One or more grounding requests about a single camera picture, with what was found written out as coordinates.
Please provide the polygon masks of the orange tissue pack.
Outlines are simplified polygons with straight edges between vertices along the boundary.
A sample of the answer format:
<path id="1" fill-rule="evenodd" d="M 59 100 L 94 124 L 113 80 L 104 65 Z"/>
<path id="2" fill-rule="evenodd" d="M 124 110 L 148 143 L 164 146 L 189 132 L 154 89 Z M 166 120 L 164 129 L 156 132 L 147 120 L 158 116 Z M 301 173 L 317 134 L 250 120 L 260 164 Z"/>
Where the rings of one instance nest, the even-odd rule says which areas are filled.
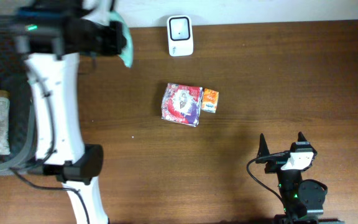
<path id="1" fill-rule="evenodd" d="M 205 88 L 201 109 L 205 112 L 215 113 L 218 107 L 219 92 Z"/>

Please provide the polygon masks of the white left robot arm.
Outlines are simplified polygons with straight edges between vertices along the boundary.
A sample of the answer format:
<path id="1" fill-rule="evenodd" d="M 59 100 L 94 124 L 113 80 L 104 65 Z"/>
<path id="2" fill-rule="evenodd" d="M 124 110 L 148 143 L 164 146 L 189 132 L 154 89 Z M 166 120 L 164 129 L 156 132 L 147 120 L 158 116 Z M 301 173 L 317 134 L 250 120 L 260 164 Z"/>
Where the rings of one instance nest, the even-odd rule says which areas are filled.
<path id="1" fill-rule="evenodd" d="M 12 172 L 54 176 L 78 223 L 108 223 L 99 189 L 104 152 L 86 144 L 78 118 L 80 55 L 118 56 L 133 63 L 132 37 L 113 0 L 33 1 L 18 8 L 11 24 L 26 67 L 37 125 L 33 161 Z"/>

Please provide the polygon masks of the teal wet wipes pack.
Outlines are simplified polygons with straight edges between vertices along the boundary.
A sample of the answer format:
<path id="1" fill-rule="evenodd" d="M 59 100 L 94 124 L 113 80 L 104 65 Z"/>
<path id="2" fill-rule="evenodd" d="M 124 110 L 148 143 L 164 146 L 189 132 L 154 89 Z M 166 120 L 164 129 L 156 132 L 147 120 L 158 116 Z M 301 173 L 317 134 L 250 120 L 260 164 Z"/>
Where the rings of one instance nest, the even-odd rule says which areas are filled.
<path id="1" fill-rule="evenodd" d="M 125 23 L 122 16 L 116 11 L 112 11 L 110 13 L 110 21 L 119 22 L 122 25 L 122 35 L 124 37 L 124 40 L 126 41 L 126 44 L 124 47 L 121 48 L 121 53 L 119 54 L 119 57 L 124 62 L 124 65 L 127 68 L 131 68 L 134 61 L 134 45 L 130 29 Z"/>

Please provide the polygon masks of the red purple floral package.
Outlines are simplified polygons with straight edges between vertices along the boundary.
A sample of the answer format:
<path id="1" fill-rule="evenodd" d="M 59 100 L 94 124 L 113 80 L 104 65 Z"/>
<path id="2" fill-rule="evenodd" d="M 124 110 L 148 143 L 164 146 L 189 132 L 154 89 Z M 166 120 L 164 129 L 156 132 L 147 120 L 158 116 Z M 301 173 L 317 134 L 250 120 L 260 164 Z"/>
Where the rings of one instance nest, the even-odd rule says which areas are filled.
<path id="1" fill-rule="evenodd" d="M 202 87 L 168 83 L 161 104 L 162 119 L 196 127 L 202 97 Z"/>

